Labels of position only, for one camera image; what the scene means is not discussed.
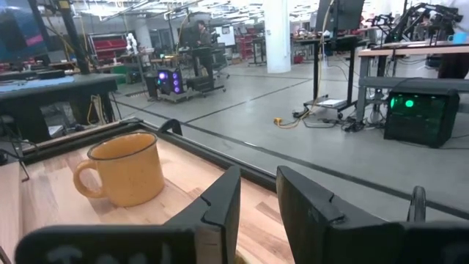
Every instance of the computer case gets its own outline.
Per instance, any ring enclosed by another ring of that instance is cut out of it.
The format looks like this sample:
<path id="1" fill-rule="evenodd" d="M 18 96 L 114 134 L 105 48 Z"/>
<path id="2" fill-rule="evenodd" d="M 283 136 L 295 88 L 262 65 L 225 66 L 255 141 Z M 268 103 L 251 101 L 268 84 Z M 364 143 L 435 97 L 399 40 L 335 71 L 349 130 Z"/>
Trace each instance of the computer case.
<path id="1" fill-rule="evenodd" d="M 385 139 L 436 148 L 451 138 L 459 95 L 455 89 L 394 89 L 389 93 L 388 105 Z"/>

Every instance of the speckled ceramic mug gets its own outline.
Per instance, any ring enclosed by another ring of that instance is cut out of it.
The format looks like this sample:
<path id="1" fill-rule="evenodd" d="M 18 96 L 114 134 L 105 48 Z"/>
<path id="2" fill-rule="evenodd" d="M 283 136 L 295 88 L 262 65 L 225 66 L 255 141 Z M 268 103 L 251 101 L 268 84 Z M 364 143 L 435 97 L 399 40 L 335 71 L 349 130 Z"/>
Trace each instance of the speckled ceramic mug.
<path id="1" fill-rule="evenodd" d="M 156 135 L 129 133 L 92 147 L 89 160 L 82 161 L 73 173 L 76 189 L 86 197 L 104 198 L 117 206 L 134 206 L 156 197 L 164 187 Z M 91 191 L 81 181 L 84 169 L 97 170 L 100 190 Z"/>

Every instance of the column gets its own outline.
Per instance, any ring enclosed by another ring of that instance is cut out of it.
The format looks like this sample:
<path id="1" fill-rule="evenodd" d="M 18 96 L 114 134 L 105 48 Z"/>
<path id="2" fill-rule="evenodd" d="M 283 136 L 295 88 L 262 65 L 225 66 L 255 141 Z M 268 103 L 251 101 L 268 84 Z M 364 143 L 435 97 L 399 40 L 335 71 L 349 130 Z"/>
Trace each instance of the column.
<path id="1" fill-rule="evenodd" d="M 290 22 L 287 0 L 264 1 L 265 43 L 268 73 L 286 73 L 292 69 L 290 58 Z"/>
<path id="2" fill-rule="evenodd" d="M 135 38 L 141 47 L 153 48 L 152 39 L 149 36 L 149 29 L 145 19 L 135 19 L 133 23 Z"/>

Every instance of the mug handle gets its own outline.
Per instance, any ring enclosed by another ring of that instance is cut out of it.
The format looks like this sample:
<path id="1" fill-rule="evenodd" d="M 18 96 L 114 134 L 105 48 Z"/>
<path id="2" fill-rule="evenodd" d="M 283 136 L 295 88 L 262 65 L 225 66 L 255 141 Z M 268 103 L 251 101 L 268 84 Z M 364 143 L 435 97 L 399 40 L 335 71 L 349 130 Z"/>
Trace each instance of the mug handle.
<path id="1" fill-rule="evenodd" d="M 104 198 L 106 195 L 104 194 L 103 188 L 100 188 L 99 191 L 91 191 L 88 189 L 83 182 L 81 181 L 80 174 L 84 169 L 94 169 L 96 170 L 96 163 L 91 160 L 82 161 L 75 169 L 73 173 L 73 183 L 75 184 L 75 188 L 78 190 L 80 194 L 83 194 L 89 198 Z"/>

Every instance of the green led light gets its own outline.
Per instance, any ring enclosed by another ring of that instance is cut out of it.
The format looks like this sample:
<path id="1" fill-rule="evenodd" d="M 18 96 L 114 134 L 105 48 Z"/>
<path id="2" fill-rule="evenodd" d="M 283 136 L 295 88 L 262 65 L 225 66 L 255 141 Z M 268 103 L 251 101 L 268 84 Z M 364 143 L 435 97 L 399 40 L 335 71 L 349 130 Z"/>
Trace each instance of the green led light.
<path id="1" fill-rule="evenodd" d="M 405 106 L 406 107 L 412 107 L 413 106 L 413 101 L 412 100 L 406 100 L 405 101 Z"/>

